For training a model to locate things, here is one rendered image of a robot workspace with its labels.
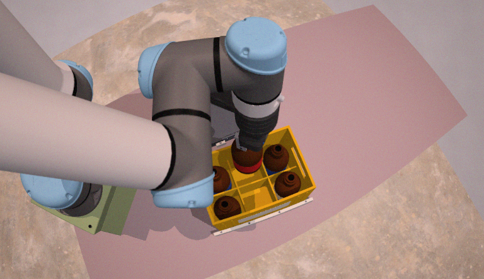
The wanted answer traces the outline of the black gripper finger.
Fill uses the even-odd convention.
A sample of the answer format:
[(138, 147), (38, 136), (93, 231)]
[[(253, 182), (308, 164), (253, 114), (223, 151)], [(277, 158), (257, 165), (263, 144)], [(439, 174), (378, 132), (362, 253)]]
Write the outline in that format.
[(244, 147), (240, 146), (240, 144), (239, 144), (239, 138), (238, 138), (238, 135), (239, 135), (239, 133), (237, 133), (237, 132), (236, 132), (236, 134), (235, 134), (235, 136), (234, 136), (234, 138), (236, 139), (236, 147), (237, 147), (238, 149), (241, 149), (242, 151), (245, 151), (245, 152), (246, 152), (247, 148), (244, 148)]

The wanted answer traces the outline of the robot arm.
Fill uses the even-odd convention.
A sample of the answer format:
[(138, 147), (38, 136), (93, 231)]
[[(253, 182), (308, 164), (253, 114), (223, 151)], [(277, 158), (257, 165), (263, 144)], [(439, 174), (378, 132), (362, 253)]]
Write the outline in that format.
[(209, 207), (210, 94), (266, 105), (286, 64), (283, 29), (262, 17), (148, 47), (137, 67), (148, 120), (92, 102), (89, 71), (52, 60), (0, 0), (0, 171), (20, 173), (34, 201), (70, 217), (92, 212), (103, 185), (153, 190), (159, 208)]

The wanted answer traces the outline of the yellow bottle crate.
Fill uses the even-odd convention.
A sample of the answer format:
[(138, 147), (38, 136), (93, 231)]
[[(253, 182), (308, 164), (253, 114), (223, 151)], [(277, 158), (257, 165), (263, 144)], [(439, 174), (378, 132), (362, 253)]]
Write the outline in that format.
[[(239, 201), (242, 211), (242, 214), (219, 220), (214, 213), (214, 208), (211, 205), (207, 207), (207, 211), (209, 213), (212, 223), (219, 230), (222, 231), (236, 225), (244, 224), (245, 222), (258, 219), (260, 217), (290, 207), (293, 204), (295, 205), (299, 202), (302, 202), (307, 199), (307, 197), (316, 188), (306, 161), (304, 160), (302, 152), (296, 142), (296, 139), (289, 125), (271, 131), (269, 133), (263, 145), (263, 154), (268, 147), (275, 144), (281, 144), (288, 150), (289, 162), (287, 164), (286, 170), (270, 176), (268, 176), (263, 162), (260, 169), (253, 174), (240, 173), (234, 167), (233, 158), (231, 155), (232, 145), (224, 147), (222, 149), (218, 149), (216, 151), (212, 151), (213, 166), (221, 166), (226, 169), (229, 173), (232, 183), (231, 190), (214, 195), (212, 205), (214, 206), (216, 200), (219, 197), (232, 196), (237, 199), (237, 201)], [(294, 152), (294, 150), (296, 153)], [(299, 163), (299, 161), (301, 164)], [(228, 166), (231, 170), (232, 176), (229, 172)], [(274, 192), (274, 183), (278, 175), (285, 171), (295, 172), (300, 177), (301, 188), (298, 193), (278, 200)], [(306, 176), (304, 175), (304, 173)], [(234, 185), (233, 179), (236, 183), (236, 186)]]

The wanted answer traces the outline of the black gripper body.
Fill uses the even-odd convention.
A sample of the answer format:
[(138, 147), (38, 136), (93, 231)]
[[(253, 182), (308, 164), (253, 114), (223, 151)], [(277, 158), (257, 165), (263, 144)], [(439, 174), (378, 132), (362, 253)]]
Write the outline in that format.
[(280, 93), (273, 102), (257, 106), (240, 101), (233, 91), (210, 94), (210, 102), (213, 105), (234, 113), (240, 129), (239, 144), (254, 152), (261, 151), (269, 133), (277, 125), (280, 102), (283, 102), (284, 98)]

